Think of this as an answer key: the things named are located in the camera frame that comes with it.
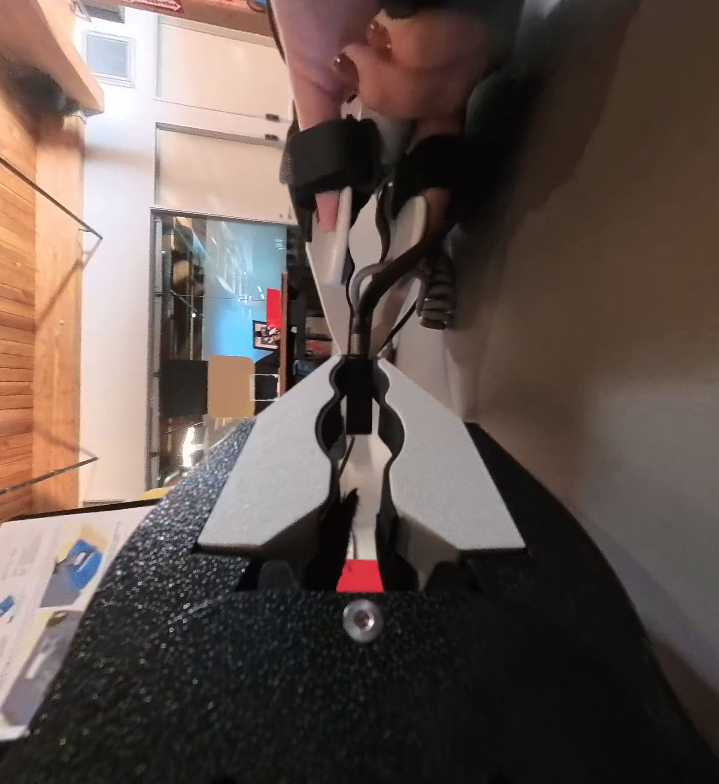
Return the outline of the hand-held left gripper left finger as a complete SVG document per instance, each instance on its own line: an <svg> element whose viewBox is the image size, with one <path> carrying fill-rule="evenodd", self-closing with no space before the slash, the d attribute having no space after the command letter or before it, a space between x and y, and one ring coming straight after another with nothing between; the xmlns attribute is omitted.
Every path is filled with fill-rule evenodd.
<svg viewBox="0 0 719 784"><path fill-rule="evenodd" d="M218 496L198 546L209 553L311 561L337 499L345 440L334 357L259 417Z"/></svg>

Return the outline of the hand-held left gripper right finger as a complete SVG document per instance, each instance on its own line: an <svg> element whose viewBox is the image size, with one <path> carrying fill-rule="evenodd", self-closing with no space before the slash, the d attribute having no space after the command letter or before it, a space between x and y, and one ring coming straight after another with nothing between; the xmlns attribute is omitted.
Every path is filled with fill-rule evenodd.
<svg viewBox="0 0 719 784"><path fill-rule="evenodd" d="M425 585L442 563L526 548L468 427L397 367L374 361L389 451L375 531L383 585Z"/></svg>

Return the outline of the black usb cable thick plug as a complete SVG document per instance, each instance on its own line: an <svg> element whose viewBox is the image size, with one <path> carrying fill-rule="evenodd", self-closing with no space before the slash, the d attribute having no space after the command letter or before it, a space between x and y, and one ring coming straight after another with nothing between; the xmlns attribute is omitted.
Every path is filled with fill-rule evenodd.
<svg viewBox="0 0 719 784"><path fill-rule="evenodd" d="M374 310L385 294L434 249L438 249L443 231L428 236L397 259L387 262L371 276L354 308L349 333L349 353L339 368L338 380L346 400L345 429L348 435L367 435L372 429L374 371L371 358L371 333Z"/></svg>

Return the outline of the person's right hand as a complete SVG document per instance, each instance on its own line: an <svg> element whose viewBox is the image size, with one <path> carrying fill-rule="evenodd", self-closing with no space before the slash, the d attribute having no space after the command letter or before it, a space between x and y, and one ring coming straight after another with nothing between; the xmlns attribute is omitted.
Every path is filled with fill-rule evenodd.
<svg viewBox="0 0 719 784"><path fill-rule="evenodd" d="M338 120L356 95L419 139L457 134L472 90L490 69L498 31L454 6L394 18L381 2L271 2L298 128Z"/></svg>

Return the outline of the tan rounded board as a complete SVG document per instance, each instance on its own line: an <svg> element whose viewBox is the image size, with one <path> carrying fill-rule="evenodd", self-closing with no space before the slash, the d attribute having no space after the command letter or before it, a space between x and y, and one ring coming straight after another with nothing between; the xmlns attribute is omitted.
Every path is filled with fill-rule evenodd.
<svg viewBox="0 0 719 784"><path fill-rule="evenodd" d="M255 362L251 358L214 355L208 360L208 411L213 419L255 415Z"/></svg>

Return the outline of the printed sign board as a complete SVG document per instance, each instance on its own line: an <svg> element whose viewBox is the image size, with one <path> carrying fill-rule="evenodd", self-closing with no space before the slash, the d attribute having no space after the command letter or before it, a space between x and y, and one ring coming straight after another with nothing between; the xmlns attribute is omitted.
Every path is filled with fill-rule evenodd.
<svg viewBox="0 0 719 784"><path fill-rule="evenodd" d="M104 574L154 501L0 525L0 742L25 735Z"/></svg>

